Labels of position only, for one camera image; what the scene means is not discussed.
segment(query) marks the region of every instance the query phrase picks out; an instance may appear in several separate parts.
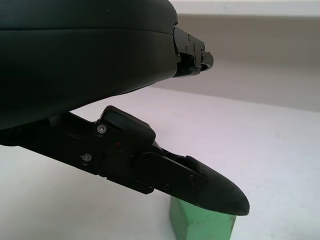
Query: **white wall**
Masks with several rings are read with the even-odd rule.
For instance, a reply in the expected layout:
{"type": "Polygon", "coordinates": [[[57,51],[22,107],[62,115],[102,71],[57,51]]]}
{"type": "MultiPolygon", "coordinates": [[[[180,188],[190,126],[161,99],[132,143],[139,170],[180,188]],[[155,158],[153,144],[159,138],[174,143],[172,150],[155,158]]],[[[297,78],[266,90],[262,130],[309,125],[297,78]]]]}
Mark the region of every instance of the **white wall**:
{"type": "Polygon", "coordinates": [[[178,14],[319,17],[317,0],[170,0],[178,14]]]}

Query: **green wooden block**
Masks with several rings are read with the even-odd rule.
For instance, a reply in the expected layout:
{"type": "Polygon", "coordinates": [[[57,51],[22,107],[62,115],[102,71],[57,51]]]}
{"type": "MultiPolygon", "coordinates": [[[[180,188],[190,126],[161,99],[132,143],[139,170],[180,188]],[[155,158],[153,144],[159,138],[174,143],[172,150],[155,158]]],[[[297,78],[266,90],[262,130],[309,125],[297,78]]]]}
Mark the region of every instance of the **green wooden block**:
{"type": "Polygon", "coordinates": [[[230,240],[236,216],[205,210],[171,197],[170,221],[177,240],[230,240]]]}

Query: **black hinged arm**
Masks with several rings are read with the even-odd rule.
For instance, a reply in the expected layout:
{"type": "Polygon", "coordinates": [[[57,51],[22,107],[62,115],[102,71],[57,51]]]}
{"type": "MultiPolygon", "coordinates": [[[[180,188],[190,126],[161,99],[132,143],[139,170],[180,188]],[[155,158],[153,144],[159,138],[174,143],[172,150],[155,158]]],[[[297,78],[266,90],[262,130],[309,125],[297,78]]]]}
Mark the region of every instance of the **black hinged arm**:
{"type": "Polygon", "coordinates": [[[113,106],[89,122],[70,112],[0,131],[0,143],[21,146],[149,194],[154,189],[208,210],[249,213],[231,181],[190,156],[159,147],[150,126],[113,106]]]}

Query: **black plastic part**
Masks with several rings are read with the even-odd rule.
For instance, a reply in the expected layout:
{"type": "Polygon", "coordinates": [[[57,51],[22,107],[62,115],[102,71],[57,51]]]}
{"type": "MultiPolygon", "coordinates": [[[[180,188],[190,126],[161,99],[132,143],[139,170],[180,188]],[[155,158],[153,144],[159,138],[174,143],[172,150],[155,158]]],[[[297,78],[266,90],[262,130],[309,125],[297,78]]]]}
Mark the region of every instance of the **black plastic part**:
{"type": "Polygon", "coordinates": [[[68,112],[0,131],[1,144],[21,146],[140,193],[155,188],[211,211],[248,214],[249,202],[234,183],[190,156],[161,149],[154,138],[147,123],[113,106],[96,122],[68,112]]]}
{"type": "Polygon", "coordinates": [[[173,38],[175,52],[180,58],[174,77],[194,76],[212,68],[214,58],[210,52],[205,51],[203,41],[178,27],[174,28],[173,38]]]}
{"type": "Polygon", "coordinates": [[[133,171],[140,182],[210,211],[249,213],[246,195],[225,176],[191,156],[164,152],[167,157],[150,152],[135,160],[133,171]]]}
{"type": "Polygon", "coordinates": [[[171,34],[0,30],[0,130],[148,86],[176,71],[171,34]]]}
{"type": "Polygon", "coordinates": [[[136,29],[172,34],[177,22],[168,0],[0,1],[0,30],[136,29]]]}
{"type": "Polygon", "coordinates": [[[150,144],[156,139],[156,133],[149,124],[114,106],[106,107],[100,120],[130,135],[137,136],[150,144]]]}

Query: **black curved housing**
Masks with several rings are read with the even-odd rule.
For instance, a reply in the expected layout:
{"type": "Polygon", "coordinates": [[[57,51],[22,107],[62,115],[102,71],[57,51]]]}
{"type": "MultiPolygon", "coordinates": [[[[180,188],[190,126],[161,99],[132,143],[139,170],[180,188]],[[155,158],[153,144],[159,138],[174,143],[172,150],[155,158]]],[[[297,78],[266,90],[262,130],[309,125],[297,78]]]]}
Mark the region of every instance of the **black curved housing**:
{"type": "Polygon", "coordinates": [[[1,0],[0,130],[173,77],[168,0],[1,0]]]}

